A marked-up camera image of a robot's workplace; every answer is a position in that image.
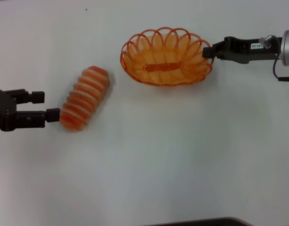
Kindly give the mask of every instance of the orange wicker basket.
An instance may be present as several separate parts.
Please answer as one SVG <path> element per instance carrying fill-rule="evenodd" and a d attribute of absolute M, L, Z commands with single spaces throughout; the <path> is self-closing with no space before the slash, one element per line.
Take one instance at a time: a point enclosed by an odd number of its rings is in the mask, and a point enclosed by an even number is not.
<path fill-rule="evenodd" d="M 188 85 L 204 80 L 212 71 L 213 60 L 209 63 L 202 57 L 203 43 L 210 47 L 207 41 L 183 28 L 146 30 L 125 43 L 120 62 L 138 82 L 154 86 Z"/>

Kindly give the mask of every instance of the cable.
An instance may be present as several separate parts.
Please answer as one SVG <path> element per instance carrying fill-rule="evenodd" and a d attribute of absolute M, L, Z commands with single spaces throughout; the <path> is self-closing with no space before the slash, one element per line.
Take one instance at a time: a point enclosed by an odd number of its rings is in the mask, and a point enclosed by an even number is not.
<path fill-rule="evenodd" d="M 279 79 L 279 77 L 277 76 L 277 74 L 276 74 L 276 72 L 275 72 L 275 67 L 276 67 L 276 63 L 277 63 L 277 61 L 278 61 L 279 58 L 280 58 L 280 55 L 277 54 L 277 58 L 275 59 L 274 64 L 273 64 L 273 74 L 274 74 L 274 76 L 275 76 L 277 79 Z"/>
<path fill-rule="evenodd" d="M 280 54 L 281 54 L 281 50 L 280 50 L 281 43 L 280 43 L 280 40 L 276 36 L 271 35 L 271 38 L 274 38 L 278 44 L 277 45 L 277 48 L 278 48 L 277 57 L 273 63 L 273 75 L 277 78 L 278 81 L 289 81 L 289 77 L 278 77 L 276 72 L 275 72 L 276 63 L 277 63 L 278 59 L 280 58 Z"/>

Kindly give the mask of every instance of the white table surface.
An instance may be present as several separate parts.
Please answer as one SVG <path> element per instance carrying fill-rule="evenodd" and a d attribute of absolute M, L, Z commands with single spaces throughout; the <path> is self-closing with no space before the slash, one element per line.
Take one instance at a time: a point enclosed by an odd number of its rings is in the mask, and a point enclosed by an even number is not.
<path fill-rule="evenodd" d="M 200 83 L 158 88 L 121 68 L 135 33 L 183 27 L 211 44 L 289 30 L 289 0 L 2 0 L 0 89 L 61 107 L 82 69 L 109 71 L 89 126 L 0 131 L 0 226 L 140 226 L 237 217 L 289 225 L 289 83 L 273 61 L 216 60 Z M 289 68 L 278 63 L 278 74 Z"/>

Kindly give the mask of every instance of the orange spiral toy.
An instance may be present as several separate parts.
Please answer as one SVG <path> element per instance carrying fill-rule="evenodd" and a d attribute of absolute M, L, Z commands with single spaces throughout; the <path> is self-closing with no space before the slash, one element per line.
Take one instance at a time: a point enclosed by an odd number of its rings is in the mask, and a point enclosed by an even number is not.
<path fill-rule="evenodd" d="M 150 29 L 125 43 L 120 63 L 132 79 L 148 85 L 192 84 L 204 80 L 212 71 L 213 60 L 209 63 L 202 57 L 203 43 L 210 47 L 207 41 L 183 28 Z"/>
<path fill-rule="evenodd" d="M 60 111 L 59 122 L 68 130 L 82 130 L 95 113 L 109 84 L 107 71 L 95 66 L 83 70 Z"/>

